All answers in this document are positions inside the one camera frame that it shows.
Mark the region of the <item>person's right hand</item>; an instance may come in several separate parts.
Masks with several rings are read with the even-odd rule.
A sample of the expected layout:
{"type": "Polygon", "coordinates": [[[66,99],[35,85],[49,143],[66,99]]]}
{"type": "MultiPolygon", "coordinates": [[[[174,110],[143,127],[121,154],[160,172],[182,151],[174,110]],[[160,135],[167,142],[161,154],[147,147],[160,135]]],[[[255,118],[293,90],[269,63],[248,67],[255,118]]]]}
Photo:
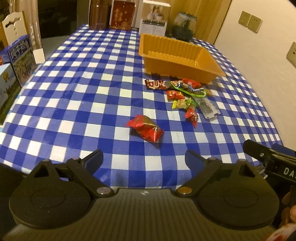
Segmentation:
{"type": "Polygon", "coordinates": [[[282,199],[283,205],[285,205],[285,208],[283,209],[281,213],[281,223],[280,227],[288,224],[288,223],[295,223],[296,222],[296,215],[295,215],[295,205],[290,206],[291,203],[291,194],[288,192],[283,199],[282,199]]]}

